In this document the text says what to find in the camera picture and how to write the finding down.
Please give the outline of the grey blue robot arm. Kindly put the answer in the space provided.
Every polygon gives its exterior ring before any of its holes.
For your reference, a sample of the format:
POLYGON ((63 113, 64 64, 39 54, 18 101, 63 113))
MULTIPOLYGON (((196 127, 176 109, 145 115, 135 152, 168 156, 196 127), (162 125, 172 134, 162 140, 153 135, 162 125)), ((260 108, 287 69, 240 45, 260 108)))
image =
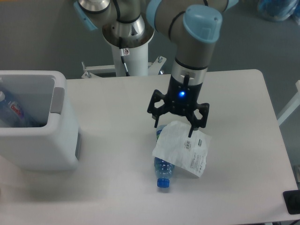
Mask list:
POLYGON ((89 29, 101 29, 118 49, 145 44, 159 32, 176 44, 166 94, 155 90, 148 113, 186 117, 191 131, 206 127, 208 103, 198 96, 222 26, 222 13, 235 0, 76 0, 74 7, 89 29))

